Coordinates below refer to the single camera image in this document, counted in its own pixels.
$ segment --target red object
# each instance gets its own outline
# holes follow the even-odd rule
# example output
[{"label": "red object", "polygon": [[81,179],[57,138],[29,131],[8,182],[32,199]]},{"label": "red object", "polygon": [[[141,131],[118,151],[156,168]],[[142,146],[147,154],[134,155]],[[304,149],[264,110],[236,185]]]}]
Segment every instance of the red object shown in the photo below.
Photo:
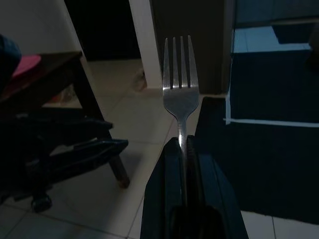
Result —
[{"label": "red object", "polygon": [[22,56],[21,61],[12,75],[12,79],[18,78],[22,74],[32,70],[36,67],[41,61],[41,56],[31,55],[31,56]]}]

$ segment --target dark doorway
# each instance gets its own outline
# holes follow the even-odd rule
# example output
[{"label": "dark doorway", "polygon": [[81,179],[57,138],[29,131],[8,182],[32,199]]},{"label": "dark doorway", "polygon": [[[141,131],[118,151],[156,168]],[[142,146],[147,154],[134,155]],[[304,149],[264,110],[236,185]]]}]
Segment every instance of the dark doorway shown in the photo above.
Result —
[{"label": "dark doorway", "polygon": [[128,0],[65,0],[87,60],[140,58]]}]

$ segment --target fork tine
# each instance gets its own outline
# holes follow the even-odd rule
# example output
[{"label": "fork tine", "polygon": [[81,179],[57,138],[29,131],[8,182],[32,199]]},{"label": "fork tine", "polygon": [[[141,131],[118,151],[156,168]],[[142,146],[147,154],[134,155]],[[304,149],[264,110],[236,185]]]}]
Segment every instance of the fork tine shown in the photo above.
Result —
[{"label": "fork tine", "polygon": [[190,36],[188,36],[188,53],[189,53],[189,76],[190,87],[198,87],[198,78],[196,70],[196,62],[194,57],[193,45]]},{"label": "fork tine", "polygon": [[168,39],[165,39],[164,64],[163,64],[163,90],[170,89]]},{"label": "fork tine", "polygon": [[178,67],[177,67],[177,52],[176,52],[176,40],[175,37],[173,37],[173,88],[179,88],[179,82],[178,82]]},{"label": "fork tine", "polygon": [[184,53],[184,41],[183,37],[180,37],[180,52],[181,52],[181,87],[188,87],[187,84],[187,74],[186,74],[186,64],[185,64],[185,53]]}]

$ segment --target tiled floor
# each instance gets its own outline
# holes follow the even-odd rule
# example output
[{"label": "tiled floor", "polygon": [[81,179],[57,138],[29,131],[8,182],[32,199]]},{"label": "tiled floor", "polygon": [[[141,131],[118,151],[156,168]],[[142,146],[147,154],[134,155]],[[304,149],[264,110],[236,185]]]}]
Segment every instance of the tiled floor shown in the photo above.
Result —
[{"label": "tiled floor", "polygon": [[[304,50],[307,44],[280,45],[271,27],[236,30],[235,52]],[[118,187],[109,165],[55,185],[53,207],[37,215],[30,199],[8,200],[0,207],[0,239],[139,239],[144,189],[165,142],[176,135],[176,122],[162,106],[161,90],[135,93],[132,82],[140,60],[90,63],[95,95],[114,138],[130,144],[121,154],[131,178]],[[77,101],[70,107],[79,107]],[[200,107],[187,122],[194,134]],[[242,212],[250,239],[315,239],[319,226]]]}]

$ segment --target fork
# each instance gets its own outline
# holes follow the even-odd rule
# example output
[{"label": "fork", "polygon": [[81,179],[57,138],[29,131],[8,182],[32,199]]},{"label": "fork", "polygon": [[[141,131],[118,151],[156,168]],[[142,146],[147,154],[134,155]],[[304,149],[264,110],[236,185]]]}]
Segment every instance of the fork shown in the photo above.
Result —
[{"label": "fork", "polygon": [[173,78],[169,74],[168,39],[165,39],[163,61],[163,101],[165,109],[177,120],[178,143],[182,152],[182,197],[187,206],[187,130],[188,116],[197,108],[199,89],[193,46],[188,36],[189,83],[187,81],[184,42],[180,37],[181,85],[178,80],[176,40],[173,38]]}]

